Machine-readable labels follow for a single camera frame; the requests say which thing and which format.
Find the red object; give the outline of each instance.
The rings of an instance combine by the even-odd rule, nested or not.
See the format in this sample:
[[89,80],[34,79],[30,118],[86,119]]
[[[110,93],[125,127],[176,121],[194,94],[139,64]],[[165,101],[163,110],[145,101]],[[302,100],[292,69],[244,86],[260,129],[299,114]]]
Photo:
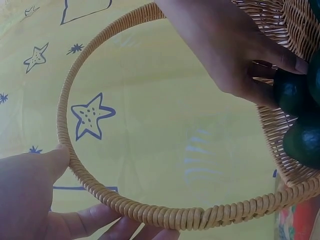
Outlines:
[[313,197],[296,206],[293,214],[294,240],[310,239],[319,210],[320,196]]

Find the basket rim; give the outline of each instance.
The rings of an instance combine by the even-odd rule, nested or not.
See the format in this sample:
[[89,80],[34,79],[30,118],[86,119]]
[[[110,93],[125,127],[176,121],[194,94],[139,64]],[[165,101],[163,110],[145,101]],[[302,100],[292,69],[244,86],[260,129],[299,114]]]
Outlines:
[[57,136],[59,143],[68,147],[70,152],[69,167],[83,187],[100,202],[123,216],[148,225],[178,231],[207,230],[232,223],[246,222],[316,196],[318,193],[315,191],[319,189],[320,184],[319,177],[311,178],[307,182],[299,183],[276,193],[265,194],[238,203],[215,205],[206,210],[201,207],[168,208],[143,204],[123,197],[117,192],[105,188],[88,172],[79,160],[68,132],[67,109],[73,81],[86,59],[109,38],[142,23],[165,18],[165,15],[154,2],[147,3],[126,13],[109,24],[90,41],[76,58],[64,80],[57,105]]

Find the blue outline drawing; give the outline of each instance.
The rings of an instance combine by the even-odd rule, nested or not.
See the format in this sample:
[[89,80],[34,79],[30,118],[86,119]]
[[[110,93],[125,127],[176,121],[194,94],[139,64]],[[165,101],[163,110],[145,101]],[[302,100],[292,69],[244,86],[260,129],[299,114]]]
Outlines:
[[83,46],[83,44],[74,44],[70,49],[69,49],[69,51],[67,52],[67,54],[66,55],[69,55],[69,54],[75,54],[76,52],[81,52],[82,51],[82,49],[84,48],[85,46]]
[[[106,189],[109,189],[111,191],[115,191],[116,193],[119,193],[118,187],[116,186],[105,186]],[[84,191],[86,190],[83,186],[53,186],[54,190],[70,190],[70,191]]]
[[27,65],[28,67],[26,68],[25,74],[30,72],[30,70],[35,66],[35,65],[40,65],[40,64],[45,64],[47,62],[46,58],[44,57],[44,52],[47,50],[49,45],[49,42],[47,42],[46,45],[44,45],[42,48],[39,47],[34,47],[33,48],[33,54],[32,57],[26,59],[23,64]]
[[0,93],[0,105],[8,101],[8,94]]
[[79,16],[79,17],[75,17],[75,18],[73,18],[73,19],[71,19],[71,20],[69,20],[69,21],[65,21],[65,20],[66,20],[66,14],[67,14],[67,10],[68,10],[69,5],[68,5],[68,0],[64,0],[64,10],[63,10],[63,13],[62,13],[62,19],[61,19],[60,26],[63,25],[63,24],[70,23],[70,22],[72,22],[72,21],[74,21],[74,20],[81,19],[81,18],[87,17],[87,16],[89,16],[89,15],[96,14],[96,13],[99,13],[99,12],[101,12],[101,11],[107,10],[108,8],[110,8],[111,4],[112,4],[112,0],[109,0],[109,4],[108,4],[108,6],[107,6],[106,8],[103,8],[103,9],[101,9],[101,10],[99,10],[99,11],[91,12],[91,13],[86,14],[86,15],[82,15],[82,16]]
[[36,6],[33,5],[32,7],[30,7],[29,9],[24,10],[24,16],[25,17],[31,17],[32,14],[34,14],[40,7],[35,8]]
[[78,123],[75,127],[76,141],[78,141],[86,133],[89,133],[98,140],[102,139],[102,131],[99,127],[99,120],[111,118],[116,115],[116,110],[112,107],[102,106],[102,101],[103,94],[100,92],[88,104],[71,106],[71,112],[78,119]]
[[34,146],[32,145],[32,148],[29,148],[29,153],[31,154],[41,154],[41,152],[43,151],[42,149],[38,149],[39,146]]

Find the fingernail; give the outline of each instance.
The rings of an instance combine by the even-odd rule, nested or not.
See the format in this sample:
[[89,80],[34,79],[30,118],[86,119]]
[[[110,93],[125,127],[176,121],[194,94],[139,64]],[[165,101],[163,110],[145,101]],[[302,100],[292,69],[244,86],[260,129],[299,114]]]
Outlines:
[[295,70],[297,70],[301,74],[307,74],[308,67],[309,67],[309,65],[305,60],[301,59],[300,57],[296,58]]

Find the avocado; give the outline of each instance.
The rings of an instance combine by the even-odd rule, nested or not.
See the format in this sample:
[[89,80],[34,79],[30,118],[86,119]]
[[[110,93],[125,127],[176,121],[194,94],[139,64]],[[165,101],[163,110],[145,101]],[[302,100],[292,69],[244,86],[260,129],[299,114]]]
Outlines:
[[320,104],[320,50],[312,55],[308,67],[307,82],[311,96]]
[[320,0],[309,0],[309,4],[315,18],[320,22]]
[[320,111],[305,112],[283,137],[285,153],[302,165],[320,170]]
[[283,112],[295,117],[317,105],[309,93],[307,75],[294,74],[280,68],[274,75],[273,96]]

